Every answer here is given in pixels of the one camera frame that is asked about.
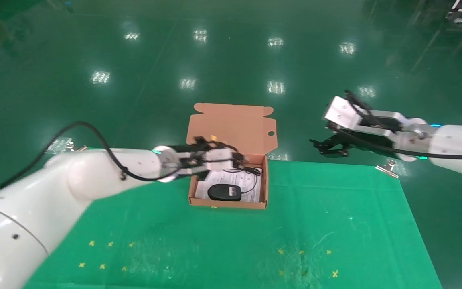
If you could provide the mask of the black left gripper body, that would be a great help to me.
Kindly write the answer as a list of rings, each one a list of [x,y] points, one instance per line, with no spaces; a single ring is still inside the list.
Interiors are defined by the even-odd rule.
[[[230,156],[202,155],[181,159],[181,178],[233,168]]]

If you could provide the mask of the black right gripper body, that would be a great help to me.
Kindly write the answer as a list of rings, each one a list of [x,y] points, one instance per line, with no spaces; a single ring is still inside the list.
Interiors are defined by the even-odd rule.
[[[332,136],[329,139],[329,148],[339,149],[341,147],[347,147],[348,152],[352,147],[352,143],[342,133],[339,133],[336,127],[326,127],[332,131]]]

